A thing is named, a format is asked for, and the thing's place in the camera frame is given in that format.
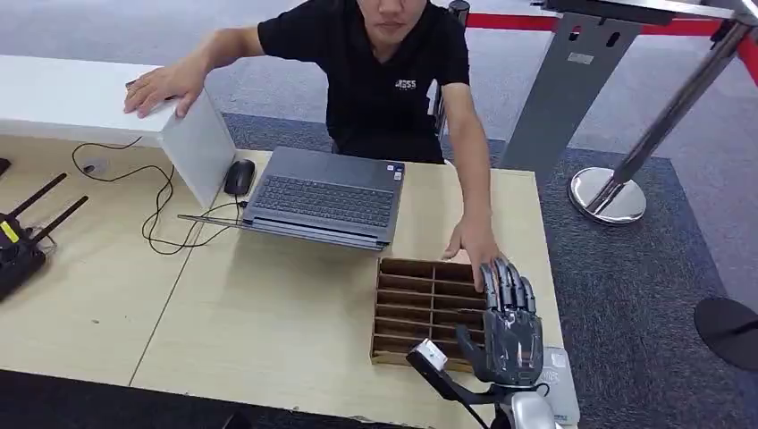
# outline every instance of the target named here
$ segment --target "metal pole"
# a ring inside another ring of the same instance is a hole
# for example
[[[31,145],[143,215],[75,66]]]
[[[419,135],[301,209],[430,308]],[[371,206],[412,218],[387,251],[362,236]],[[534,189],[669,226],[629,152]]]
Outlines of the metal pole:
[[[448,11],[458,19],[463,25],[463,28],[466,27],[468,13],[471,11],[471,5],[468,4],[468,2],[463,0],[453,0],[450,3],[450,6],[448,6]],[[434,95],[434,108],[432,112],[434,115],[434,130],[437,133],[437,137],[442,137],[442,134],[445,131],[447,117],[445,115],[445,104],[442,100],[442,86],[440,86],[439,83],[437,84],[437,91]]]
[[[593,167],[574,176],[569,196],[579,211],[607,224],[632,223],[642,217],[646,201],[632,177],[734,58],[752,28],[732,22],[729,32],[713,46],[615,171]]]

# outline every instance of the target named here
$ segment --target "black device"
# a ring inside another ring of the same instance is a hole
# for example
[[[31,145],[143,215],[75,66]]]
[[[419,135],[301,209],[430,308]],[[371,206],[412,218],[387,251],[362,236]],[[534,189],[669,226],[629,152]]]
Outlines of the black device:
[[[719,358],[758,372],[758,315],[727,298],[706,298],[695,307],[695,329]]]
[[[11,167],[11,162],[5,158],[0,158],[0,176]]]
[[[80,198],[34,237],[31,228],[21,226],[18,216],[65,178],[65,173],[59,174],[12,212],[0,213],[0,301],[42,268],[47,256],[39,248],[39,242],[87,202],[87,196]]]
[[[223,191],[229,195],[248,195],[250,186],[253,184],[253,176],[256,174],[256,165],[249,159],[235,161],[226,173],[226,182]]]
[[[253,425],[238,411],[226,420],[222,429],[253,429]]]

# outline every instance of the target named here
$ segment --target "white label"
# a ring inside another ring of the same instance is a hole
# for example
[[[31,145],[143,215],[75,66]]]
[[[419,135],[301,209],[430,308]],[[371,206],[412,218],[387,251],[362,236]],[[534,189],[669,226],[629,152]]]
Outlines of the white label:
[[[426,361],[432,364],[437,371],[442,371],[442,369],[445,368],[448,357],[445,356],[445,354],[442,353],[442,350],[440,350],[436,344],[431,342],[428,338],[421,341],[415,349],[418,350],[418,352],[424,356]]]
[[[572,52],[571,54],[568,54],[568,60],[572,63],[581,63],[581,64],[589,64],[592,62],[594,57],[592,55],[587,54],[579,54],[576,52]]]
[[[559,354],[559,353],[551,353],[552,357],[552,365],[556,368],[565,368],[566,367],[566,357]]]

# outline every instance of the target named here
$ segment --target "stanchion post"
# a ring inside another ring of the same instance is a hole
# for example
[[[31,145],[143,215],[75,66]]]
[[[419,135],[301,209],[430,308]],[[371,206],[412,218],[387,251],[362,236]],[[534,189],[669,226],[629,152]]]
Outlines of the stanchion post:
[[[642,217],[646,201],[643,191],[632,181],[632,177],[726,69],[737,54],[740,42],[752,30],[751,26],[740,21],[730,21],[729,25],[729,31],[714,44],[711,52],[615,170],[593,167],[574,176],[569,183],[568,194],[580,212],[607,224],[632,223]]]

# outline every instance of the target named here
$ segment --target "robotic finger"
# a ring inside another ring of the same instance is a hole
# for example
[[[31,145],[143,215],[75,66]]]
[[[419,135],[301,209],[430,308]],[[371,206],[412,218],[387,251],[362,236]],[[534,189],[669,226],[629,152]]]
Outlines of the robotic finger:
[[[535,291],[532,289],[532,283],[526,277],[521,277],[521,281],[524,283],[524,292],[526,294],[526,311],[536,315],[537,305],[535,299]]]
[[[497,279],[493,275],[493,269],[489,264],[481,264],[479,271],[482,273],[484,282],[484,298],[487,301],[487,308],[498,309],[501,306],[501,297],[499,297]]]
[[[526,291],[522,278],[518,275],[518,270],[512,263],[508,262],[508,274],[513,282],[513,295],[516,297],[516,309],[526,310]]]
[[[496,279],[499,283],[498,292],[500,293],[500,311],[505,311],[508,308],[515,307],[515,299],[513,296],[513,282],[508,274],[508,265],[501,258],[497,257],[494,260],[495,269],[497,269]]]

